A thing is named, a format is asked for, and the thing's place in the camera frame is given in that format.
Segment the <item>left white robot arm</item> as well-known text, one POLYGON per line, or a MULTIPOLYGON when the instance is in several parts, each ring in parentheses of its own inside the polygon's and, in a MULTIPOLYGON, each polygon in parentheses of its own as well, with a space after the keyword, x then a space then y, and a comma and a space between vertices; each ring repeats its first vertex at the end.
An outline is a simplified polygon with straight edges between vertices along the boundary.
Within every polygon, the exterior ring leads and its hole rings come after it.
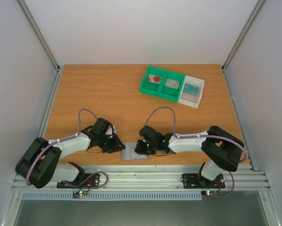
POLYGON ((85 170, 74 162, 59 164, 59 160, 79 151, 99 147, 102 153, 125 149, 116 134, 117 129, 107 120, 98 118, 94 125, 80 129, 76 134, 56 140, 36 138, 15 167, 15 172, 28 186, 43 188, 51 181, 67 187, 81 187, 86 183, 85 170))

